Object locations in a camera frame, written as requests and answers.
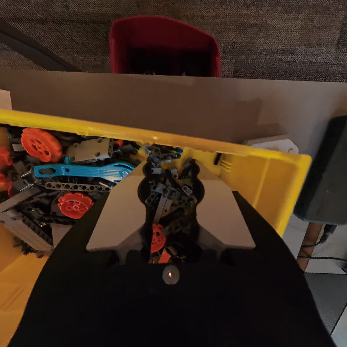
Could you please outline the white bracket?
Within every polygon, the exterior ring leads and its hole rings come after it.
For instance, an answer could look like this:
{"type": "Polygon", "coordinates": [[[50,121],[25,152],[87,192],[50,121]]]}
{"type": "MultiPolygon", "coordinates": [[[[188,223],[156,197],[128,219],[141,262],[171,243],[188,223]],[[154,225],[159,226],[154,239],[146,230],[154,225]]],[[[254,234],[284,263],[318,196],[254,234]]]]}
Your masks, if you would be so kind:
{"type": "Polygon", "coordinates": [[[287,135],[277,135],[243,141],[243,145],[256,149],[273,150],[283,153],[299,154],[299,148],[287,135]]]}

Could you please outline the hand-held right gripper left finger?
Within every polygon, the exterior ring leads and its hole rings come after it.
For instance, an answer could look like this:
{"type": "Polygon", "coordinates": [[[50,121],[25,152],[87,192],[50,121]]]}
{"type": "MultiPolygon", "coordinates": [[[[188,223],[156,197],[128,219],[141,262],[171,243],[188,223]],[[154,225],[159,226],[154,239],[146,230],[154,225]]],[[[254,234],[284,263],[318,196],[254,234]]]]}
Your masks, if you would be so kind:
{"type": "Polygon", "coordinates": [[[128,251],[145,249],[149,252],[146,236],[146,207],[138,189],[145,179],[144,160],[115,187],[102,208],[93,233],[86,245],[91,253],[114,251],[124,261],[128,251]]]}

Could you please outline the light grey motor block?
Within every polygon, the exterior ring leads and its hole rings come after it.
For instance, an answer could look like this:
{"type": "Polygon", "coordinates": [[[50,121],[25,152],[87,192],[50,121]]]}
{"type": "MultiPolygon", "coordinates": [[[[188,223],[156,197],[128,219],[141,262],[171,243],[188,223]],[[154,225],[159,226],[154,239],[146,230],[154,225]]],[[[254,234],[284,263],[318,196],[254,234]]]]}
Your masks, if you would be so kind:
{"type": "Polygon", "coordinates": [[[109,159],[113,155],[114,140],[112,138],[95,138],[70,145],[66,157],[73,163],[90,163],[109,159]]]}

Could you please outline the dark grey device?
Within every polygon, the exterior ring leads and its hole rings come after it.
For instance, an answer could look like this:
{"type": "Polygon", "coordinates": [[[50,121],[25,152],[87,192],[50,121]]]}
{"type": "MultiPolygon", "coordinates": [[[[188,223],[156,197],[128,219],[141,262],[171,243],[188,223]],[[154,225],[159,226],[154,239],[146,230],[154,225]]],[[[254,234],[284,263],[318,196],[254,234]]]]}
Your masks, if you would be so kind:
{"type": "Polygon", "coordinates": [[[347,223],[347,116],[332,118],[294,207],[301,220],[347,223]]]}

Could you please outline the blue brick separator tool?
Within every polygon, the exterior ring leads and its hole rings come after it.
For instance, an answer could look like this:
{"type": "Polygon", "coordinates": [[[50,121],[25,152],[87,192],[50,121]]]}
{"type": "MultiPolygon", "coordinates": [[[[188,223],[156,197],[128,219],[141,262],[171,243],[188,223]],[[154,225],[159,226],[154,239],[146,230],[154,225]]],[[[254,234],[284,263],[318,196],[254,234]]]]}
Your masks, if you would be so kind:
{"type": "Polygon", "coordinates": [[[136,166],[127,162],[115,162],[103,166],[86,164],[43,164],[34,166],[33,172],[37,178],[69,176],[69,177],[92,177],[118,183],[130,174],[136,166]]]}

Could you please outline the pile of building brick pieces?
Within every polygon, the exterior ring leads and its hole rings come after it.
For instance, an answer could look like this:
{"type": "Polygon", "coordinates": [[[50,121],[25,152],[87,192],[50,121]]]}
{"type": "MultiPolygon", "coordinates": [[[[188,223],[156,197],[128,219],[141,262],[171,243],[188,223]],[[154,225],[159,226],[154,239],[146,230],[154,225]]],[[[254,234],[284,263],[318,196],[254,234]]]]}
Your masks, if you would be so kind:
{"type": "MultiPolygon", "coordinates": [[[[36,253],[41,258],[50,255],[60,243],[56,240],[59,227],[63,230],[67,228],[69,232],[83,217],[95,216],[91,209],[103,198],[107,198],[118,183],[92,177],[35,177],[34,166],[55,163],[41,162],[24,150],[21,144],[23,129],[1,124],[1,146],[7,148],[13,160],[11,167],[1,170],[12,181],[13,191],[10,198],[6,192],[1,192],[1,224],[14,235],[14,247],[19,244],[24,254],[36,253]],[[80,219],[63,215],[58,207],[59,198],[69,192],[86,194],[94,201],[93,206],[80,219]]],[[[137,167],[147,160],[145,179],[138,189],[140,200],[144,202],[147,211],[146,236],[149,252],[141,249],[145,259],[149,263],[189,263],[201,257],[189,240],[193,207],[197,202],[193,195],[189,164],[191,159],[182,167],[182,172],[177,171],[183,150],[151,144],[140,147],[138,142],[120,137],[42,130],[51,133],[62,146],[63,156],[58,163],[103,166],[123,161],[137,167]],[[111,158],[90,163],[73,163],[65,156],[70,145],[99,137],[114,140],[111,158]],[[162,233],[166,237],[164,247],[156,253],[150,253],[153,223],[163,226],[162,233]]]]}

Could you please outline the yellow plastic bin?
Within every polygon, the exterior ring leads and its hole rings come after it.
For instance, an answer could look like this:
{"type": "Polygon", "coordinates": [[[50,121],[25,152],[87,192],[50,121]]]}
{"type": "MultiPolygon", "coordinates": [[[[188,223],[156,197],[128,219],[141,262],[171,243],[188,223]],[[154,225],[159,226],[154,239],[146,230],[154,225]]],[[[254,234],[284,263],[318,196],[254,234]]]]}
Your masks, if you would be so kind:
{"type": "Polygon", "coordinates": [[[8,346],[310,344],[321,321],[281,238],[308,155],[20,111],[1,110],[1,123],[176,146],[200,169],[196,262],[148,263],[141,164],[63,237],[26,305],[26,293],[1,295],[8,346]]]}

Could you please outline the white desk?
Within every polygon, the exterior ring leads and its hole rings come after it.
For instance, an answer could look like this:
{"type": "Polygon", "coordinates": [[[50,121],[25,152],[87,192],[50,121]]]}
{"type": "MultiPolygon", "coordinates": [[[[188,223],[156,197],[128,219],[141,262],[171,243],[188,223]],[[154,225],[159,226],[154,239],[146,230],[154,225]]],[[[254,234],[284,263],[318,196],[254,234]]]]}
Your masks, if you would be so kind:
{"type": "Polygon", "coordinates": [[[346,83],[1,68],[1,123],[220,151],[222,178],[283,236],[309,159],[237,143],[280,132],[313,156],[346,83]]]}

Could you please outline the red plastic bin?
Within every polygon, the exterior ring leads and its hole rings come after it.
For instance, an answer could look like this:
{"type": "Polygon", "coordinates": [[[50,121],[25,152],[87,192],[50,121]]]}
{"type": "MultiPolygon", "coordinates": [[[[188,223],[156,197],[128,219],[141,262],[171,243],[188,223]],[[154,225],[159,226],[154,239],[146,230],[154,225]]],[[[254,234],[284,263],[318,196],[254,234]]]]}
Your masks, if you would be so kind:
{"type": "Polygon", "coordinates": [[[115,74],[221,77],[219,45],[209,33],[168,17],[133,16],[110,29],[115,74]]]}

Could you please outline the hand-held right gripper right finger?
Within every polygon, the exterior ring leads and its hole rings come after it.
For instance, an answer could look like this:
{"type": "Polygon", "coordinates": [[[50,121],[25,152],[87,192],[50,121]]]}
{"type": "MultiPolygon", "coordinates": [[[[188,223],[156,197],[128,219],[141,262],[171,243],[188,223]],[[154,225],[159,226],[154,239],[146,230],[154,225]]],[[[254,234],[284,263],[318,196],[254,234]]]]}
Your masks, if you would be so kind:
{"type": "Polygon", "coordinates": [[[232,189],[201,161],[189,161],[192,172],[193,207],[189,240],[200,254],[206,250],[220,256],[226,250],[253,251],[253,237],[232,189]]]}

